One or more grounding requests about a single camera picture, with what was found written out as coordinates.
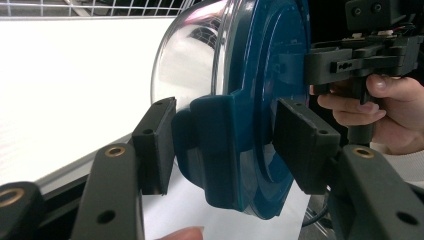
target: white surface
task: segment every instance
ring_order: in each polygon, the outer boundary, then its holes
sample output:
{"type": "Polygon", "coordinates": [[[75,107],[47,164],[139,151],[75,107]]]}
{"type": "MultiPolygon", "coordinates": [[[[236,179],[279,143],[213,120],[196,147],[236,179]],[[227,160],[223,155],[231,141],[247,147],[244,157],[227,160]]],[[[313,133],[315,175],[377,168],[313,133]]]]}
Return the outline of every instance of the white surface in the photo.
{"type": "MultiPolygon", "coordinates": [[[[37,180],[131,132],[170,19],[0,22],[0,185],[37,180]]],[[[169,194],[143,197],[147,239],[205,226],[205,239],[297,239],[308,197],[281,217],[209,207],[174,170],[169,194]]]]}

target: hand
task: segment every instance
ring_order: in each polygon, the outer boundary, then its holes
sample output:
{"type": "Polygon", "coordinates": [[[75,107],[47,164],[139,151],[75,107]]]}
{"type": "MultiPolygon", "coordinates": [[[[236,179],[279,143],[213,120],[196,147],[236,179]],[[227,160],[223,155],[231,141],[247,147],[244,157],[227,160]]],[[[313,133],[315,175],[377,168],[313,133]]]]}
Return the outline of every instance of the hand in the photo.
{"type": "Polygon", "coordinates": [[[334,83],[332,93],[318,97],[318,104],[333,110],[344,126],[375,123],[373,142],[385,145],[390,154],[424,150],[424,87],[412,78],[370,75],[367,88],[377,103],[359,104],[350,98],[351,81],[334,83]]]}
{"type": "Polygon", "coordinates": [[[203,240],[203,228],[189,227],[173,232],[160,240],[203,240]]]}

